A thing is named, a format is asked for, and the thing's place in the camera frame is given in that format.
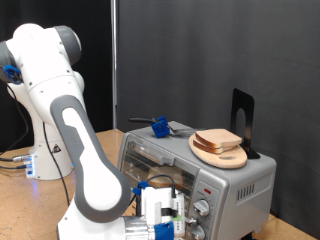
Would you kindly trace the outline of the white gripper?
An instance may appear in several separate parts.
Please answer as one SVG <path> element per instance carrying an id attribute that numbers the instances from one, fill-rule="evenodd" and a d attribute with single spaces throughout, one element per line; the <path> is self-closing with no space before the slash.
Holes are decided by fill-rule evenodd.
<path id="1" fill-rule="evenodd" d="M 145 217 L 147 224 L 152 226 L 172 222 L 175 239 L 185 236 L 185 222 L 188 225 L 197 224 L 196 218 L 185 217 L 184 194 L 176 190 L 175 196 L 172 196 L 170 187 L 142 189 L 141 215 Z"/>

